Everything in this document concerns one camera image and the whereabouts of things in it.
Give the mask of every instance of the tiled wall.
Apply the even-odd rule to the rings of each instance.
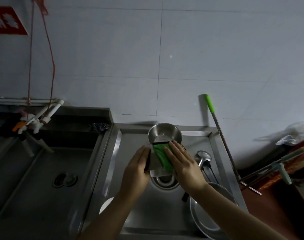
[[[214,126],[208,93],[239,168],[274,148],[262,137],[304,121],[304,0],[45,1],[54,96],[71,105],[109,107],[116,123]],[[49,98],[35,14],[31,95]],[[0,35],[0,96],[26,96],[28,52],[29,37]]]

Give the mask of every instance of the hand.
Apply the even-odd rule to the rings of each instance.
[[[203,190],[208,183],[203,177],[203,174],[196,161],[179,143],[170,141],[169,145],[173,153],[167,147],[164,147],[168,159],[173,164],[176,172],[176,179],[181,187],[192,197]]]
[[[137,200],[150,181],[150,172],[144,172],[146,160],[151,149],[142,146],[136,151],[126,166],[119,194],[131,200]]]

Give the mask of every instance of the spoon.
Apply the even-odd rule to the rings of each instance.
[[[199,167],[202,167],[202,166],[207,166],[210,168],[215,180],[217,181],[218,183],[218,179],[216,178],[213,170],[212,170],[212,167],[211,167],[211,161],[212,161],[212,157],[210,154],[208,154],[206,151],[198,151],[197,152],[198,156],[201,158],[201,161],[199,163]]]

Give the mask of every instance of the plastic bag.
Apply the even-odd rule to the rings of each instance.
[[[286,135],[282,139],[280,139],[276,145],[296,145],[300,143],[301,141],[304,141],[304,121],[303,122],[296,122],[291,125],[289,125],[284,130]]]

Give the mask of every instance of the green handle grip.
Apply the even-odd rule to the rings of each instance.
[[[211,112],[211,113],[214,113],[214,108],[213,108],[212,102],[211,102],[211,100],[210,100],[210,96],[207,95],[207,94],[205,94],[205,95],[204,95],[204,98],[205,98],[206,102],[208,103],[208,107],[209,107],[209,109],[210,109],[210,112]]]

